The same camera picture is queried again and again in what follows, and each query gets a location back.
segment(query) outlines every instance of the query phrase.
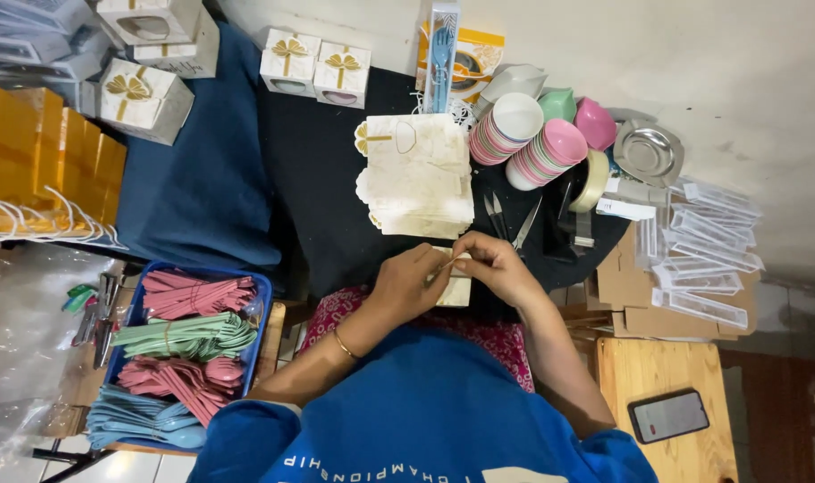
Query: green bowl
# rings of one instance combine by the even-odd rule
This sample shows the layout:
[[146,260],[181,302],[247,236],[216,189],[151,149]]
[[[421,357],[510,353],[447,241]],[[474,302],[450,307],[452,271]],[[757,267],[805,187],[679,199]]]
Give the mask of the green bowl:
[[574,104],[574,90],[571,88],[552,90],[539,99],[541,111],[545,114],[545,122],[550,119],[565,119],[574,121],[577,105]]

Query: plastic bag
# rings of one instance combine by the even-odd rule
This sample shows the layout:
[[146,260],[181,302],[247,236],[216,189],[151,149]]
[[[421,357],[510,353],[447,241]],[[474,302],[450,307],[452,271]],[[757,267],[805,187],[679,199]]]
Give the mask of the plastic bag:
[[0,263],[0,466],[35,443],[60,396],[69,331],[80,317],[61,310],[77,284],[97,284],[121,263],[65,247],[28,243]]

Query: blue plastic tray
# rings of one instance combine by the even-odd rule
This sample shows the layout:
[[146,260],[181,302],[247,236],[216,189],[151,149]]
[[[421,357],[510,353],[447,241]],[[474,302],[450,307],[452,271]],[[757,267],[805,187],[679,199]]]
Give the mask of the blue plastic tray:
[[[262,321],[258,327],[258,337],[255,338],[252,345],[243,349],[240,353],[240,359],[243,362],[243,385],[241,386],[241,391],[236,394],[236,399],[241,399],[241,397],[245,396],[247,392],[249,392],[249,386],[252,385],[255,361],[258,358],[258,349],[262,344],[262,337],[267,325],[267,316],[270,313],[270,302],[273,298],[273,286],[270,284],[270,280],[268,280],[264,275],[259,273],[250,273],[248,271],[225,270],[218,268],[184,268],[176,267],[164,261],[153,261],[144,268],[142,271],[142,278],[139,280],[139,284],[136,285],[134,299],[132,302],[130,302],[130,309],[127,312],[126,326],[141,326],[145,324],[146,310],[142,305],[144,300],[144,286],[142,285],[142,280],[144,280],[145,274],[147,274],[149,271],[174,268],[181,269],[191,275],[203,277],[205,279],[219,280],[232,279],[236,277],[252,277],[252,280],[255,283],[255,291],[257,293],[255,298],[250,301],[249,305],[244,310],[252,309],[252,313],[261,314]],[[103,383],[115,384],[118,382],[118,374],[122,371],[124,364],[126,364],[128,360],[129,359],[127,357],[124,357],[124,347],[114,347],[112,350],[112,355],[110,356],[110,363],[107,367],[106,377],[103,379]],[[166,445],[165,443],[158,443],[156,441],[140,437],[123,437],[118,441],[120,443],[129,443],[131,445],[140,445],[159,449],[173,449],[175,451],[187,451],[189,453],[198,453],[201,450],[201,448],[178,448],[175,445]]]

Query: gold bangle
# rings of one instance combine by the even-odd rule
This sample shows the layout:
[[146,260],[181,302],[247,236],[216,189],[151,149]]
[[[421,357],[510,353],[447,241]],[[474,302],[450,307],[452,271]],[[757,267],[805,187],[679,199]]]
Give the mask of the gold bangle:
[[336,336],[336,342],[338,343],[338,345],[341,346],[343,351],[347,352],[350,358],[359,360],[359,357],[355,356],[353,352],[351,352],[347,347],[345,347],[345,344],[342,343],[342,338],[338,336],[338,332],[336,332],[336,329],[333,329],[333,335]]

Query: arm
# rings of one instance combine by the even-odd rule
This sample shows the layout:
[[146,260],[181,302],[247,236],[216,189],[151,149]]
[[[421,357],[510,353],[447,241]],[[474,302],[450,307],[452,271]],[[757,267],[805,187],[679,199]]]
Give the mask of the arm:
[[569,421],[574,433],[583,439],[615,427],[610,408],[583,366],[559,310],[511,244],[472,231],[456,241],[452,255],[464,252],[473,259],[456,260],[456,268],[517,310],[532,373],[552,391],[549,402]]
[[250,390],[247,399],[302,407],[326,393],[397,326],[434,307],[446,289],[451,268],[441,271],[428,286],[425,280],[448,260],[445,253],[423,243],[383,262],[375,290],[363,305],[336,331]]

